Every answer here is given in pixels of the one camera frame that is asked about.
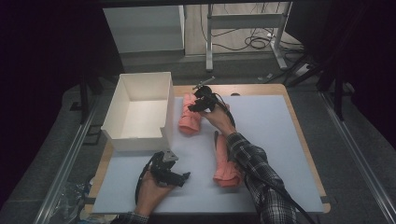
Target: white box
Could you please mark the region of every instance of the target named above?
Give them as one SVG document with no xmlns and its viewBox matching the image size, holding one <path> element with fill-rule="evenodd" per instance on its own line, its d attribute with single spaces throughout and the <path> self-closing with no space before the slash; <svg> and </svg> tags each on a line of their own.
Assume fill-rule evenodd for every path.
<svg viewBox="0 0 396 224">
<path fill-rule="evenodd" d="M 121 74 L 102 131 L 120 151 L 170 148 L 174 100 L 169 72 Z"/>
</svg>

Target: pink object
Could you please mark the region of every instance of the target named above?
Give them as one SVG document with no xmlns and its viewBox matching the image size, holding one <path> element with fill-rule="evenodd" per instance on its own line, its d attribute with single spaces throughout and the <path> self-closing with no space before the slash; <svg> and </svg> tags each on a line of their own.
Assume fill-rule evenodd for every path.
<svg viewBox="0 0 396 224">
<path fill-rule="evenodd" d="M 198 133 L 201 130 L 201 115 L 191 112 L 187 106 L 195 104 L 196 97 L 193 94 L 184 94 L 183 112 L 178 121 L 178 129 L 185 134 Z"/>
<path fill-rule="evenodd" d="M 221 187 L 236 187 L 242 182 L 241 173 L 236 169 L 236 163 L 228 161 L 227 145 L 222 134 L 215 133 L 216 162 L 218 169 L 213 180 Z"/>
</svg>

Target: plaid sleeve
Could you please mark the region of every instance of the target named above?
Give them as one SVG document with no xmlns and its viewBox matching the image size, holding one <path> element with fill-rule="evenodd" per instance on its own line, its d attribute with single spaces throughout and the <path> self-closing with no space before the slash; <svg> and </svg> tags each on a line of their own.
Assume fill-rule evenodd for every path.
<svg viewBox="0 0 396 224">
<path fill-rule="evenodd" d="M 111 224 L 146 224 L 148 221 L 149 217 L 144 217 L 136 213 L 127 213 L 125 215 L 119 215 Z"/>
<path fill-rule="evenodd" d="M 249 143 L 241 133 L 230 134 L 227 147 L 232 157 L 247 170 L 245 183 L 260 214 L 261 223 L 297 223 L 294 206 L 254 177 L 260 176 L 287 194 L 282 179 L 268 164 L 265 151 Z"/>
</svg>

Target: gray carpet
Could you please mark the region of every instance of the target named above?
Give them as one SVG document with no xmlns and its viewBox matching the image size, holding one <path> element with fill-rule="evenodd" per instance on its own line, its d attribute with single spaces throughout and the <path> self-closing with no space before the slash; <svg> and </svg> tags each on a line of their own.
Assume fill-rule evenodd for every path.
<svg viewBox="0 0 396 224">
<path fill-rule="evenodd" d="M 174 85 L 197 84 L 215 76 L 213 84 L 263 83 L 268 74 L 282 74 L 272 55 L 248 55 L 235 57 L 216 56 L 213 73 L 205 71 L 203 58 L 183 59 L 175 63 L 161 60 L 140 64 L 125 64 L 127 73 L 172 72 Z M 272 83 L 283 81 L 283 77 Z M 332 203 L 329 214 L 312 215 L 317 223 L 387 223 L 371 191 L 367 188 L 359 169 L 352 160 L 345 143 L 319 97 L 312 77 L 295 88 L 288 89 L 291 102 L 301 124 L 305 139 L 318 169 L 323 186 Z M 111 101 L 115 83 L 101 78 L 105 91 L 95 114 L 91 133 L 95 133 L 103 123 Z M 79 101 L 78 87 L 64 94 L 63 107 L 49 136 L 37 154 L 29 170 L 15 188 L 0 213 L 0 223 L 32 223 L 43 202 L 51 181 L 61 164 L 66 150 L 71 145 L 78 130 L 80 114 L 70 111 L 74 102 Z M 361 150 L 377 174 L 379 180 L 396 200 L 396 176 L 392 171 L 396 166 L 395 150 L 382 135 L 365 119 L 350 102 L 344 99 L 346 124 L 355 136 Z M 80 149 L 68 181 L 84 183 L 96 171 L 106 138 L 100 135 L 87 136 Z M 150 223 L 255 223 L 257 218 L 246 216 L 154 216 Z"/>
</svg>

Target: wooden floor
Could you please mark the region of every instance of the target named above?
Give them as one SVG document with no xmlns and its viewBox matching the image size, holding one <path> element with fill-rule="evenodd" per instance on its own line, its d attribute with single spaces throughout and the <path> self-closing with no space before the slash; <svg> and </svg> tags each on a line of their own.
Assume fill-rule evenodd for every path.
<svg viewBox="0 0 396 224">
<path fill-rule="evenodd" d="M 216 4 L 213 6 L 213 15 L 223 14 L 259 14 L 259 13 L 281 13 L 286 3 L 248 3 L 248 4 Z M 207 37 L 207 9 L 208 5 L 186 6 L 186 23 L 185 23 L 185 52 L 186 55 L 202 55 L 205 54 L 206 37 Z M 244 47 L 247 45 L 245 40 L 252 35 L 269 38 L 267 35 L 272 29 L 241 29 L 224 34 L 231 30 L 213 30 L 212 43 L 214 53 L 227 52 L 252 52 L 252 51 L 271 51 L 271 47 L 267 46 L 264 49 L 254 49 L 252 47 Z M 284 33 L 282 40 L 290 43 L 299 43 L 292 36 Z M 263 47 L 267 45 L 268 41 L 264 43 L 255 43 L 256 47 Z M 285 47 L 291 48 L 296 46 L 287 45 Z"/>
</svg>

